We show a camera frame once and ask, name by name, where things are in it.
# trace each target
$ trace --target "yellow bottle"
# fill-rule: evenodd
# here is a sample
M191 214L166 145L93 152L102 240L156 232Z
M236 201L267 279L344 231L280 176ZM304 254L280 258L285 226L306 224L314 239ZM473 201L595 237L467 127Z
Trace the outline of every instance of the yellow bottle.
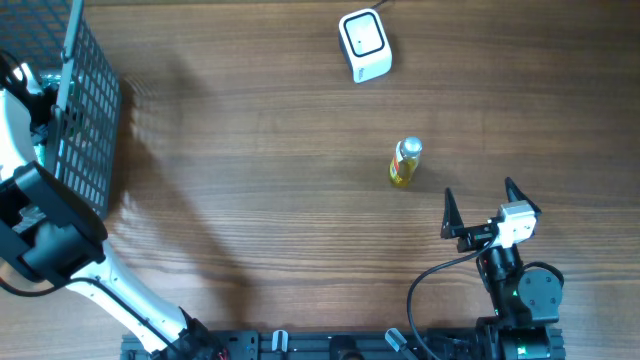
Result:
M420 162L421 151L422 142L415 136L408 137L398 143L396 154L389 166L389 177L393 185L397 187L409 185L411 176Z

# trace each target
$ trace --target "bottle cap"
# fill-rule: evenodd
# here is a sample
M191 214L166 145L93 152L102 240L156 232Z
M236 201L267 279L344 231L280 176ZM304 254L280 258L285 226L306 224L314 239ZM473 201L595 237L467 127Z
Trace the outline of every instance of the bottle cap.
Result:
M410 136L402 142L402 152L406 156L420 155L422 151L422 142L415 136Z

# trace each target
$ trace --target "wooden table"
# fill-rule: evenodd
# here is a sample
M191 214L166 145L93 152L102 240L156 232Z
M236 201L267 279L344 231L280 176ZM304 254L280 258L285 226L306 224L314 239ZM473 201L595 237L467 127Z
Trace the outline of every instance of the wooden table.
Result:
M450 186L468 224L511 176L544 211L523 260L566 276L570 359L637 358L640 8L604 1L405 1L394 51L356 85L337 24L362 2L88 8L121 74L111 242L212 329L407 327ZM390 186L397 141L425 145ZM0 293L0 358L114 359L126 329L77 295ZM474 264L428 279L420 326L493 309Z

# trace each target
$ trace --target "metal grid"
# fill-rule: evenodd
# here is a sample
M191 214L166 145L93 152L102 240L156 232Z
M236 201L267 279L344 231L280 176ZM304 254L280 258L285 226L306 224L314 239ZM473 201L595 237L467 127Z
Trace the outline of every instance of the metal grid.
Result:
M82 16L82 1L73 3L62 58L54 129L59 141L48 142L45 166L104 218L121 93L117 76Z
M38 70L59 69L69 0L1 0L0 47Z
M69 0L0 4L0 47L36 71L60 74L44 166L104 219L121 92L84 19L84 1L74 0L71 6Z

